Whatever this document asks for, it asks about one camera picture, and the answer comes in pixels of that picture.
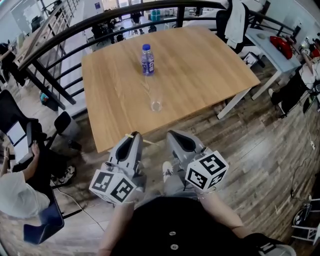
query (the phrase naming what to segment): grey pants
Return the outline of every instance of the grey pants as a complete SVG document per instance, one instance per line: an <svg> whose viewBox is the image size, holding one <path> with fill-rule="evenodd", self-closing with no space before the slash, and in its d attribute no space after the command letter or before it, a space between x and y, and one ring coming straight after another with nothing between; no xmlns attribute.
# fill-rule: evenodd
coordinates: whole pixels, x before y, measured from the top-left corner
<svg viewBox="0 0 320 256"><path fill-rule="evenodd" d="M149 203L153 199L159 197L175 197L175 198L190 198L198 200L195 189L190 183L185 187L178 175L168 177L163 185L163 194L160 191L152 191L145 195L144 199L136 205L136 208Z"/></svg>

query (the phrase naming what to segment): bottle cap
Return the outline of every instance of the bottle cap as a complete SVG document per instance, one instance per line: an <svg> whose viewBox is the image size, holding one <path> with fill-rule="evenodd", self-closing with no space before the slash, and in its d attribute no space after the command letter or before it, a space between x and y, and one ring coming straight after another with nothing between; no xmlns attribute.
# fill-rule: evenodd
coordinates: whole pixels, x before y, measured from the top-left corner
<svg viewBox="0 0 320 256"><path fill-rule="evenodd" d="M146 43L142 46L142 50L149 51L150 50L150 44Z"/></svg>

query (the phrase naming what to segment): blue chair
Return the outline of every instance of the blue chair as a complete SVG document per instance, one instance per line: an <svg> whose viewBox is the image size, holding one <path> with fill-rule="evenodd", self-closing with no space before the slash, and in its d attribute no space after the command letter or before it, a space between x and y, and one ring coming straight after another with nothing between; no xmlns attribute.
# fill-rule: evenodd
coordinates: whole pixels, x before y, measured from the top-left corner
<svg viewBox="0 0 320 256"><path fill-rule="evenodd" d="M46 195L50 199L50 204L48 208L44 209L39 214L41 226L32 226L29 224L23 226L23 240L25 242L34 245L43 243L65 226L64 219L82 211L79 209L63 216L58 206L53 188L50 188Z"/></svg>

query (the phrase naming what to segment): white sneaker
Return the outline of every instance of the white sneaker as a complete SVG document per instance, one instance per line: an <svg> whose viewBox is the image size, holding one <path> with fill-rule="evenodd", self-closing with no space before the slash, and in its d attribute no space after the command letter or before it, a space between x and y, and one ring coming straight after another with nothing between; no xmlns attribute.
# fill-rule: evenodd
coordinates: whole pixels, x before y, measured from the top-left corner
<svg viewBox="0 0 320 256"><path fill-rule="evenodd" d="M172 164L169 161L165 161L162 164L163 182L166 182L167 178L174 175Z"/></svg>
<svg viewBox="0 0 320 256"><path fill-rule="evenodd" d="M270 95L270 97L272 98L272 94L274 94L274 90L272 90L271 88L268 90L268 93Z"/></svg>
<svg viewBox="0 0 320 256"><path fill-rule="evenodd" d="M58 179L59 184L65 184L67 183L74 175L76 174L76 168L72 165L70 165L62 178Z"/></svg>

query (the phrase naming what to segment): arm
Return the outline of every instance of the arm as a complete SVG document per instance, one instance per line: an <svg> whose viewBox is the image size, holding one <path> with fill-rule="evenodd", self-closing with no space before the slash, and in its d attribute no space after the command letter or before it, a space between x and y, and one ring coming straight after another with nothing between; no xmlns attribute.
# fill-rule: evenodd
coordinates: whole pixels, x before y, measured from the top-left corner
<svg viewBox="0 0 320 256"><path fill-rule="evenodd" d="M307 64L311 74L313 75L314 74L314 71L313 71L313 68L312 68L313 64L310 61L309 56L307 56L304 52L302 52L302 56L303 56L303 59L305 60L305 63Z"/></svg>
<svg viewBox="0 0 320 256"><path fill-rule="evenodd" d="M34 176L34 174L37 170L37 167L38 167L40 150L39 150L38 143L36 141L33 142L31 149L34 154L33 160L28 165L28 167L22 171L25 181L29 180L30 178L32 178Z"/></svg>
<svg viewBox="0 0 320 256"><path fill-rule="evenodd" d="M115 206L110 223L101 239L98 256L109 256L111 254L111 251L126 230L134 214L134 209L134 203Z"/></svg>
<svg viewBox="0 0 320 256"><path fill-rule="evenodd" d="M2 168L0 171L0 177L2 177L3 175L5 175L8 172L9 155L10 155L10 150L9 150L9 147L7 146L4 149L4 158L3 158Z"/></svg>
<svg viewBox="0 0 320 256"><path fill-rule="evenodd" d="M226 205L216 192L198 195L203 208L215 219L216 222L230 228L239 238L250 235L240 217Z"/></svg>
<svg viewBox="0 0 320 256"><path fill-rule="evenodd" d="M5 57L7 57L9 55L9 53L11 53L11 50L7 50L5 54L0 55L0 61L2 61Z"/></svg>

